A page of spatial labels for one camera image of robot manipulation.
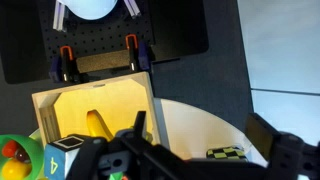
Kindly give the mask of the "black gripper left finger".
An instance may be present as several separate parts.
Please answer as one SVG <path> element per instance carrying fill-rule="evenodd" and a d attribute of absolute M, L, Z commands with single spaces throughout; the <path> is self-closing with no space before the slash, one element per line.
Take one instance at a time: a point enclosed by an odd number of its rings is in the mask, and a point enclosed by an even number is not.
<path fill-rule="evenodd" d="M 145 111 L 138 111 L 135 119 L 135 123 L 133 126 L 134 134 L 137 137 L 143 137 L 145 134 L 145 118 L 146 112 Z"/>

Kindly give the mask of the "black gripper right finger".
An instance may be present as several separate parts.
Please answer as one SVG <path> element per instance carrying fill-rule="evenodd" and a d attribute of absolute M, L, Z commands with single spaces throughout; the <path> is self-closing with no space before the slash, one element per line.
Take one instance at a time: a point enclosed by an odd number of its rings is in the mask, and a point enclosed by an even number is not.
<path fill-rule="evenodd" d="M 245 135 L 266 160 L 271 158 L 273 143 L 280 137 L 280 133 L 257 113 L 248 115 Z"/>

